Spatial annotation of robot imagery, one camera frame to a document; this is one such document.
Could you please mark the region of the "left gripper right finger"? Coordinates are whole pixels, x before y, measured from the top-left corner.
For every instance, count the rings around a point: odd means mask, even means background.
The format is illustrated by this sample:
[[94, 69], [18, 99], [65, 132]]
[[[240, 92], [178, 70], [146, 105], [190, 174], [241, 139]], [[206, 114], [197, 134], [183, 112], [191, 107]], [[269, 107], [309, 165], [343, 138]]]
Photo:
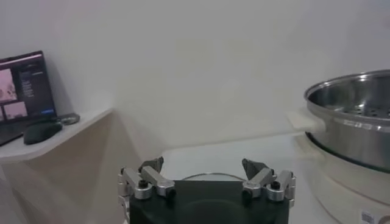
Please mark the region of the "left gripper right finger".
[[276, 173], [265, 163], [246, 158], [241, 163], [248, 178], [243, 182], [241, 193], [245, 205], [262, 195], [274, 203], [288, 200], [290, 208], [295, 205], [296, 177], [292, 171], [283, 170]]

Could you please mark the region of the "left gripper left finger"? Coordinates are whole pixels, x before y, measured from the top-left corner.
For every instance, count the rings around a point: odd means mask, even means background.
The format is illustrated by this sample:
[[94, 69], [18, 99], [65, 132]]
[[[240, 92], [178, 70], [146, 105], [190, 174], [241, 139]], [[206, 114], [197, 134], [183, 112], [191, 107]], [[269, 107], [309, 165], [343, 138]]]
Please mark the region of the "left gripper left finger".
[[155, 192], [167, 200], [175, 197], [175, 182], [160, 174], [163, 163], [164, 158], [161, 156], [143, 162], [137, 170], [121, 168], [118, 174], [118, 196], [123, 200], [130, 197], [148, 200]]

